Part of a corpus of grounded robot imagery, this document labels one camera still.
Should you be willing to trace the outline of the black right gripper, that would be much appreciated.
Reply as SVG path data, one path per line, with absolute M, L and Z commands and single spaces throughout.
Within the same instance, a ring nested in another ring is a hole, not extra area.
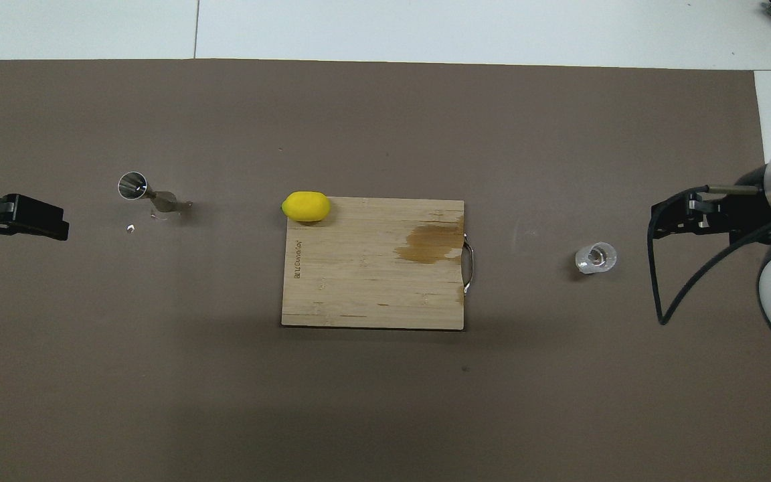
M 767 168 L 759 167 L 744 174 L 734 184 L 707 184 L 707 194 L 722 195 L 715 200 L 695 201 L 695 235 L 725 233 L 734 244 L 744 236 L 771 222 L 771 205 L 765 195 Z M 680 193 L 651 206 L 651 238 L 691 233 L 694 217 L 689 209 L 692 193 Z

